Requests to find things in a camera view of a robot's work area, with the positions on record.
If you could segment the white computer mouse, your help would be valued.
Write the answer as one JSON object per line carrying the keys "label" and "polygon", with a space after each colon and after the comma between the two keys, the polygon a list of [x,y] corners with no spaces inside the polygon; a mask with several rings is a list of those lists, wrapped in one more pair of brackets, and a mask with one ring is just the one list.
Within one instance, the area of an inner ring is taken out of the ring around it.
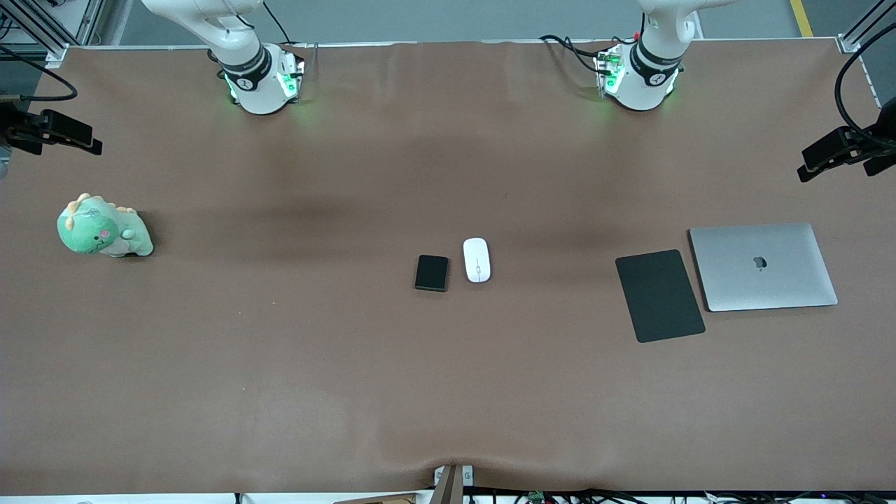
{"label": "white computer mouse", "polygon": [[467,279],[474,284],[486,283],[491,278],[489,244],[483,238],[465,239],[462,255]]}

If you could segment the black phone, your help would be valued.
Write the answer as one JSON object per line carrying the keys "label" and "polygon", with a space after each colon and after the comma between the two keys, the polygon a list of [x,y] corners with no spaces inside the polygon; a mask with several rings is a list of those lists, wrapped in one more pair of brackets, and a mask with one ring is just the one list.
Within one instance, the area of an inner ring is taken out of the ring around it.
{"label": "black phone", "polygon": [[414,288],[420,291],[446,291],[450,272],[447,256],[420,255],[417,258]]}

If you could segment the black mouse pad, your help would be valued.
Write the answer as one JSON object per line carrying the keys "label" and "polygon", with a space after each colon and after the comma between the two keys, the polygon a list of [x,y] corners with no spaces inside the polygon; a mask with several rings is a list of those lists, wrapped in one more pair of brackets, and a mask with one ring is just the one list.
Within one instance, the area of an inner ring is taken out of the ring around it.
{"label": "black mouse pad", "polygon": [[703,334],[706,326],[678,249],[620,256],[615,267],[638,342]]}

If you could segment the green dinosaur plush toy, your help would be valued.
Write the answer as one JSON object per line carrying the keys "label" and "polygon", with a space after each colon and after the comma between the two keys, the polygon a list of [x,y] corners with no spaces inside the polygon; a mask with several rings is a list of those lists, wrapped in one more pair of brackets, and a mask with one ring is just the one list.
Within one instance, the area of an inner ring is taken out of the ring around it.
{"label": "green dinosaur plush toy", "polygon": [[149,256],[155,249],[137,211],[88,192],[67,204],[59,214],[57,232],[61,242],[77,254],[124,258]]}

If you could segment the silver laptop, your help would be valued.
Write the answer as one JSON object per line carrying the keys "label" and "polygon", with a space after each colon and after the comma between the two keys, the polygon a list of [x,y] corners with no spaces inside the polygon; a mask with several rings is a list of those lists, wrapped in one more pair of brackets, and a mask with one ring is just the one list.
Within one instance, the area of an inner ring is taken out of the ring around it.
{"label": "silver laptop", "polygon": [[688,236],[710,312],[838,303],[809,223],[692,227]]}

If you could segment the brown table cover mat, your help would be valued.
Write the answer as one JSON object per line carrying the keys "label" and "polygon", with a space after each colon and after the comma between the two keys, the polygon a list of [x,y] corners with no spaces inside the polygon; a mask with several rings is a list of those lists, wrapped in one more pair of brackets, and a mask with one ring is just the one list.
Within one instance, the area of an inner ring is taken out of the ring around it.
{"label": "brown table cover mat", "polygon": [[[308,54],[303,100],[228,102],[204,51],[73,49],[102,156],[0,182],[0,495],[896,490],[896,169],[808,184],[831,39],[699,41],[650,113],[558,48]],[[148,256],[83,255],[79,195]],[[638,342],[615,259],[808,221],[834,307],[703,313]],[[489,244],[471,283],[462,244]],[[414,288],[447,256],[446,291]]]}

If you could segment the aluminium frame post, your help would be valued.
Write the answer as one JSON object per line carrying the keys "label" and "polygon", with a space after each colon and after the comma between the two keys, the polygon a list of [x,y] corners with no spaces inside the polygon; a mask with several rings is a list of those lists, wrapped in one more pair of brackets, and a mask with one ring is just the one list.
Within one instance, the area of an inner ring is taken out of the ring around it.
{"label": "aluminium frame post", "polygon": [[855,53],[882,29],[882,23],[896,12],[896,0],[874,0],[871,6],[844,33],[837,35],[841,54]]}
{"label": "aluminium frame post", "polygon": [[67,50],[98,35],[110,0],[0,0],[0,47],[60,64]]}

